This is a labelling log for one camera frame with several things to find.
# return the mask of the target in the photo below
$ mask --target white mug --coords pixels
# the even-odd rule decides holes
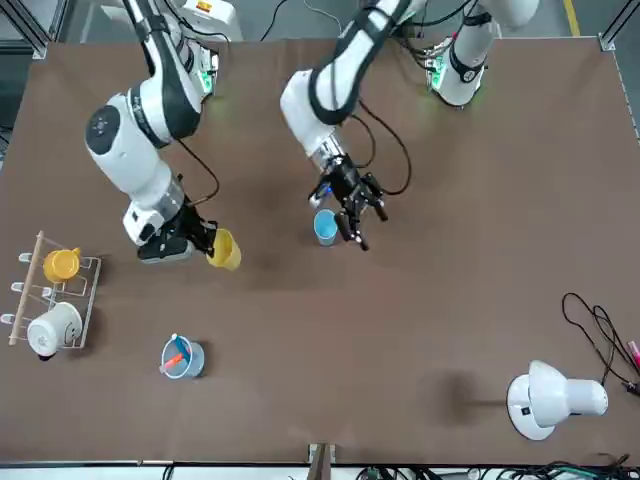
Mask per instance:
[[[50,357],[58,348],[69,345],[82,333],[80,312],[67,302],[59,302],[34,318],[27,328],[31,348],[41,357]]]

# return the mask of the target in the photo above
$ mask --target green indicator light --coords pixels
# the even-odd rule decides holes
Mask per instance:
[[[202,87],[204,88],[205,93],[211,93],[211,90],[213,90],[211,75],[203,72],[201,74],[200,81],[202,82]]]

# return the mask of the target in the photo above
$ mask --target metal bracket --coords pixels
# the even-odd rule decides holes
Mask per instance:
[[[308,463],[313,463],[313,457],[315,456],[316,452],[318,451],[318,445],[323,445],[323,444],[318,444],[318,443],[310,443],[309,444],[309,461]],[[331,464],[336,463],[336,446],[331,444],[331,445],[327,445],[329,447],[329,452],[331,454]]]
[[[610,42],[607,42],[603,38],[602,32],[598,33],[598,42],[600,42],[600,50],[602,50],[603,52],[615,52],[616,44],[613,43],[613,40]]]
[[[309,474],[307,480],[331,480],[331,465],[336,461],[336,446],[327,443],[309,445]]]

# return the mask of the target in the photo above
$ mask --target pink object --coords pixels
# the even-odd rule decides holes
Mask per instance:
[[[640,350],[638,350],[638,346],[636,345],[636,342],[631,340],[630,342],[627,342],[627,346],[631,351],[631,356],[636,362],[636,366],[640,367]]]

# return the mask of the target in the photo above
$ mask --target blue cup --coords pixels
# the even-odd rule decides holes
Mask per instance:
[[[336,221],[333,218],[333,212],[324,209],[316,213],[313,219],[313,230],[316,232],[320,245],[328,247],[333,244],[336,233],[338,233],[338,225],[336,225]]]

